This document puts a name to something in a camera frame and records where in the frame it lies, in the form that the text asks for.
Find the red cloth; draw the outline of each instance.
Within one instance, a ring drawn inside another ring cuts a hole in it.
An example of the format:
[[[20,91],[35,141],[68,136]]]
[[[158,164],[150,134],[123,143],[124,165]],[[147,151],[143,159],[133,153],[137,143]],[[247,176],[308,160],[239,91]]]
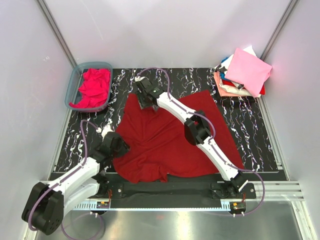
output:
[[[110,70],[90,68],[83,74],[83,84],[79,87],[82,99],[69,105],[77,109],[96,108],[103,105],[108,98],[110,87]]]
[[[209,91],[197,92],[180,101],[194,110],[203,110],[212,121],[215,141],[237,167],[243,168],[240,154],[229,129]],[[130,151],[115,158],[117,173],[132,183],[167,181],[167,174],[178,177],[198,177],[217,173],[209,158],[187,142],[184,125],[163,108],[140,109],[135,94],[129,94],[124,116],[116,129]]]
[[[230,82],[230,81],[222,80],[222,83],[223,83],[224,85],[229,85],[229,86],[235,87],[235,85],[234,85],[232,82]],[[260,91],[260,94],[261,94],[261,95],[265,95],[265,94],[266,94],[265,85],[262,86],[261,91]]]

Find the laundry basket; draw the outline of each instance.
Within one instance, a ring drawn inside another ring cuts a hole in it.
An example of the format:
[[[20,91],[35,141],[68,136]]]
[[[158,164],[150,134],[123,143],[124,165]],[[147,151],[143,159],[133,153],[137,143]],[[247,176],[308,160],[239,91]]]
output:
[[[83,74],[88,71],[88,69],[108,69],[110,70],[110,85],[109,85],[109,92],[107,99],[104,104],[97,107],[92,108],[75,108],[71,107],[69,103],[77,104],[82,99],[81,92],[78,91],[78,88],[83,84],[84,77]],[[97,62],[86,62],[77,65],[71,74],[69,85],[66,91],[65,100],[64,103],[67,108],[78,111],[81,113],[94,113],[94,112],[100,112],[104,110],[107,107],[109,98],[110,98],[110,92],[111,92],[111,85],[112,85],[112,73],[113,68],[109,63],[97,61]]]

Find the purple cable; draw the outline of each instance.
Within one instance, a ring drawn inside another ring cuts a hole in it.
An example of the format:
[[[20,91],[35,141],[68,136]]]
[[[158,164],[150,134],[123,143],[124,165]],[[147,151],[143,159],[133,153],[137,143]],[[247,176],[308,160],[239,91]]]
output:
[[[212,140],[215,136],[216,136],[216,129],[213,125],[213,123],[205,116],[201,115],[201,114],[198,114],[196,112],[188,112],[183,106],[181,106],[178,102],[174,101],[173,99],[171,99],[171,96],[170,96],[170,78],[169,78],[169,75],[168,73],[162,69],[162,68],[159,68],[159,67],[148,67],[148,68],[145,68],[144,70],[142,70],[141,72],[139,72],[137,75],[140,76],[143,72],[147,71],[147,70],[150,70],[150,69],[156,69],[156,70],[160,70],[162,72],[164,72],[165,74],[165,77],[168,81],[168,84],[167,84],[167,94],[168,94],[168,98],[169,100],[175,104],[177,107],[179,107],[180,109],[182,109],[183,111],[185,111],[187,114],[193,114],[193,115],[196,115],[200,118],[203,118],[204,120],[206,120],[209,125],[211,126],[212,128],[212,131],[213,131],[213,134],[211,136],[211,138],[209,139],[209,143],[210,143],[210,140]],[[217,155],[221,158],[221,160],[226,163],[226,161],[220,156],[220,154],[216,151],[215,147],[213,145],[211,145],[211,147],[213,148],[213,150],[217,153]],[[249,170],[249,169],[241,169],[241,168],[238,168],[236,166],[233,166],[233,165],[230,165],[229,163],[226,163],[229,167],[233,168],[233,169],[236,169],[238,171],[241,171],[241,172],[249,172],[249,173],[253,173],[255,174],[259,180],[261,181],[261,184],[262,184],[262,197],[261,197],[261,201],[259,202],[258,206],[256,208],[254,208],[253,210],[249,211],[248,213],[246,213],[245,215],[248,215],[248,214],[252,214],[254,213],[256,210],[258,210],[260,207],[261,207],[261,204],[263,203],[264,199],[265,199],[265,195],[266,195],[266,186],[265,186],[265,182],[264,180],[262,179],[262,177],[256,173],[255,171],[253,170]],[[223,214],[213,214],[213,215],[217,215],[217,216],[226,216],[226,215],[223,215]]]
[[[86,135],[85,135],[85,131],[83,128],[83,123],[87,122],[89,124],[91,124],[95,129],[98,129],[98,127],[96,125],[94,125],[92,122],[89,122],[88,120],[81,120],[80,122],[80,131],[83,137],[83,142],[84,142],[84,160],[83,163],[81,164],[82,166],[84,166],[87,162],[87,157],[88,157],[88,147],[87,147],[87,140],[86,140]],[[70,174],[68,174],[67,176],[65,176],[59,183],[54,184],[52,187],[50,187],[48,190],[46,190],[40,197],[39,199],[35,202],[35,204],[33,205],[30,213],[29,213],[29,217],[28,217],[28,227],[31,231],[37,231],[37,229],[35,227],[32,226],[32,216],[35,213],[35,210],[37,208],[37,206],[39,205],[39,203],[42,201],[42,199],[45,198],[45,196],[51,192],[51,190],[53,190],[54,188],[56,188],[57,186],[59,186],[59,184],[63,183],[64,181],[66,181],[68,178],[70,178],[72,175],[74,175],[77,171],[79,171],[82,167],[79,166],[77,167],[73,172],[71,172]]]
[[[97,214],[97,216],[99,217],[99,220],[100,220],[100,228],[99,228],[99,231],[97,231],[96,234],[95,234],[93,237],[88,238],[88,239],[86,239],[86,240],[94,240],[94,239],[96,239],[96,237],[100,234],[101,230],[104,228],[104,220],[103,220],[102,216],[100,216],[99,214]],[[61,230],[62,230],[63,234],[64,234],[68,239],[78,240],[78,239],[76,239],[76,238],[73,238],[73,237],[69,236],[69,235],[66,233],[66,230],[65,230],[65,228],[64,228],[64,226],[63,226],[62,223],[61,223]]]

